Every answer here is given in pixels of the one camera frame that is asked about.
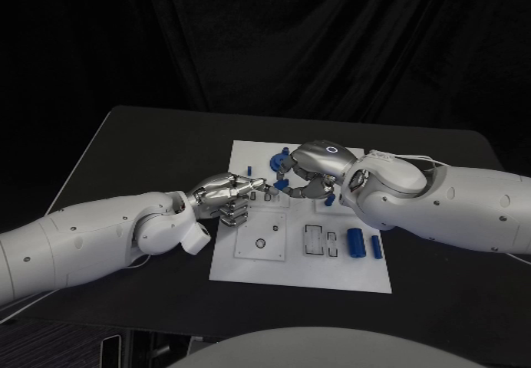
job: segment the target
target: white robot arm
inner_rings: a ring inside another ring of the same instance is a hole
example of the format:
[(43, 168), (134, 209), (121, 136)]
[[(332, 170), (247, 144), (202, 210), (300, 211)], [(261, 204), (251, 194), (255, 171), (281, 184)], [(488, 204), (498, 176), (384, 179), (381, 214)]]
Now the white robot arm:
[(281, 163), (310, 183), (284, 188), (322, 199), (340, 186), (339, 202), (379, 230), (395, 226), (431, 241), (475, 251), (531, 253), (531, 178), (441, 164), (420, 169), (398, 156), (371, 151), (359, 158), (329, 141), (303, 144)]
[(179, 243), (195, 255), (211, 240), (196, 219), (244, 223), (245, 193), (255, 189), (277, 194), (264, 179), (228, 172), (188, 194), (150, 192), (72, 205), (0, 234), (0, 305), (87, 283)]

